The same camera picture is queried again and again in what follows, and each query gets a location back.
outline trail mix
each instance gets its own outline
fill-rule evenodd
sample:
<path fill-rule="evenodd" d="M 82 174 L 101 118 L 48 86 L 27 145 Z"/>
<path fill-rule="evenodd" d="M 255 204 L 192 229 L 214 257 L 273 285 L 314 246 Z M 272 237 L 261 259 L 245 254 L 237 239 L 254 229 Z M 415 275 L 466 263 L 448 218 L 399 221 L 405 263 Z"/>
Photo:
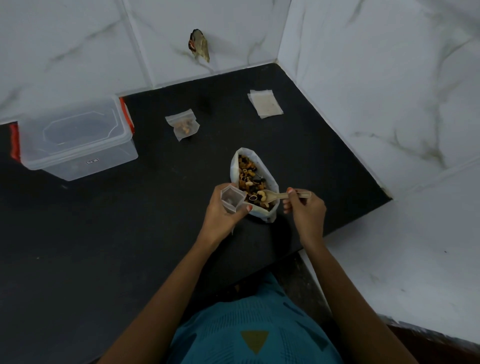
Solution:
<path fill-rule="evenodd" d="M 263 192 L 263 190 L 267 189 L 265 178 L 255 173 L 257 170 L 255 163 L 246 156 L 240 156 L 239 168 L 239 188 L 247 192 L 245 201 L 270 211 L 274 204 L 265 202 L 266 195 L 265 192 Z"/>

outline clear plastic container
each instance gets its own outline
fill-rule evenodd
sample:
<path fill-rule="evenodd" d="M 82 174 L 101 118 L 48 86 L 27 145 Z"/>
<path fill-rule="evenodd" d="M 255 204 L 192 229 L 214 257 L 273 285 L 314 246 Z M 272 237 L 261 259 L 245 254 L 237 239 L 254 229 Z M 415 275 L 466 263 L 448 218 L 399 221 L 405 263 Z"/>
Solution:
<path fill-rule="evenodd" d="M 138 157 L 129 122 L 117 97 L 23 115 L 20 159 L 66 181 L 115 167 Z"/>
<path fill-rule="evenodd" d="M 220 200 L 222 200 L 222 205 L 225 210 L 230 214 L 234 214 L 237 212 L 237 209 L 243 205 L 246 195 L 247 193 L 245 191 L 229 185 L 220 191 Z"/>

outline blue t-shirt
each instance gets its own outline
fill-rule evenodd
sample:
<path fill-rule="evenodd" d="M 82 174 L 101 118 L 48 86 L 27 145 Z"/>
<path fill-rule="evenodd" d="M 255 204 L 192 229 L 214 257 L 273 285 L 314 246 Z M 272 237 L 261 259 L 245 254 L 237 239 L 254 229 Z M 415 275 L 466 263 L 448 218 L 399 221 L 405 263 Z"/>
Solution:
<path fill-rule="evenodd" d="M 270 273 L 254 296 L 217 303 L 180 326 L 166 363 L 336 364 L 342 359 Z"/>

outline zip bag with nuts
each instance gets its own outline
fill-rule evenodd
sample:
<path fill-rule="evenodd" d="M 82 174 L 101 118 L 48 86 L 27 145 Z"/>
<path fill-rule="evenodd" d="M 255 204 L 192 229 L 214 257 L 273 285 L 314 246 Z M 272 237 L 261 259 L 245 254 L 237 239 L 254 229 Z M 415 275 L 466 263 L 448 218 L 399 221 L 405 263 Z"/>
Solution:
<path fill-rule="evenodd" d="M 230 181 L 247 192 L 245 202 L 252 206 L 250 215 L 265 222 L 275 221 L 280 200 L 265 203 L 266 197 L 262 190 L 278 193 L 278 184 L 253 150 L 247 148 L 237 150 L 230 164 Z"/>
<path fill-rule="evenodd" d="M 173 132 L 178 141 L 195 134 L 200 128 L 197 118 L 192 109 L 181 112 L 177 115 L 166 116 L 165 120 L 170 126 L 173 126 Z"/>

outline plastic spoon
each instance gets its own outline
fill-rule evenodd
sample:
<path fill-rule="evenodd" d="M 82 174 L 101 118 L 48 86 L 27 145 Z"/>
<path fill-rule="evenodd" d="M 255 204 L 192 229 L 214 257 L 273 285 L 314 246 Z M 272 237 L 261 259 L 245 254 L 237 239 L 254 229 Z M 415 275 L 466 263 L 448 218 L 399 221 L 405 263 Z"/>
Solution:
<path fill-rule="evenodd" d="M 265 192 L 265 196 L 266 196 L 266 200 L 262 201 L 264 203 L 269 204 L 270 202 L 275 200 L 284 200 L 288 198 L 288 193 L 286 192 L 283 194 L 278 194 L 270 190 L 262 190 L 262 191 Z M 310 191 L 301 191 L 301 192 L 297 192 L 297 195 L 299 196 L 299 198 L 310 198 L 312 196 L 312 193 Z"/>

